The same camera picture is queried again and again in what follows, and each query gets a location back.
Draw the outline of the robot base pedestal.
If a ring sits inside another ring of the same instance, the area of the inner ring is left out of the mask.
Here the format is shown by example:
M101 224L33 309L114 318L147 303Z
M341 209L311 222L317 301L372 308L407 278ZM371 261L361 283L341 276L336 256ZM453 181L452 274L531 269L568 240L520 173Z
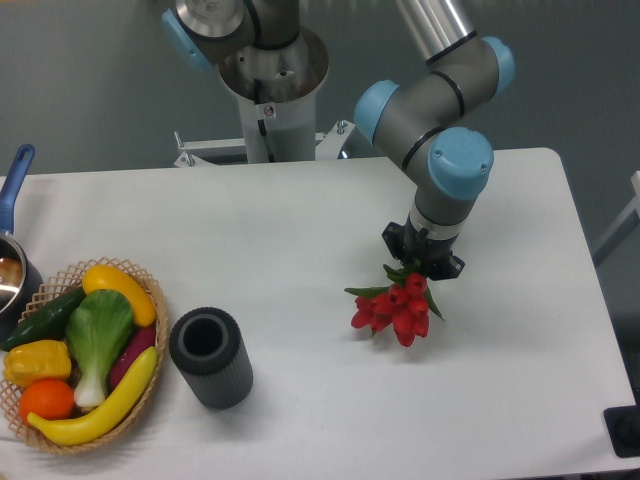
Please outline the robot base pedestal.
M237 100L250 164L315 158L316 96L328 67L326 46L304 26L282 49L248 46L219 64Z

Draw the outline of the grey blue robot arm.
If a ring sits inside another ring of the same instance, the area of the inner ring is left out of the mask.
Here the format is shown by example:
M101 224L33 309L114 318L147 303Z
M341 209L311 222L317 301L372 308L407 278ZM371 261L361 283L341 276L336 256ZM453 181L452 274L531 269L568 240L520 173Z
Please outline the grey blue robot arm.
M454 1L401 1L398 9L427 74L409 87L370 86L354 122L415 185L404 224L383 238L391 255L433 280L456 278L453 245L493 166L490 143L460 120L513 81L510 49L479 37ZM236 97L252 163L313 160L316 95L328 52L304 27L295 1L176 1L163 14L167 35L193 67L216 67Z

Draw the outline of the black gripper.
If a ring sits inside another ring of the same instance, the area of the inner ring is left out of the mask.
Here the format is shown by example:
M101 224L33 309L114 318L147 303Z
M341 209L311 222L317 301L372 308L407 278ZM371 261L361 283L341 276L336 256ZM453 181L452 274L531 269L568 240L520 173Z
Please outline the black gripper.
M418 208L411 208L405 225L390 222L382 238L391 256L404 265L417 265L431 280L456 279L465 262L452 246L461 224L441 225L427 219Z

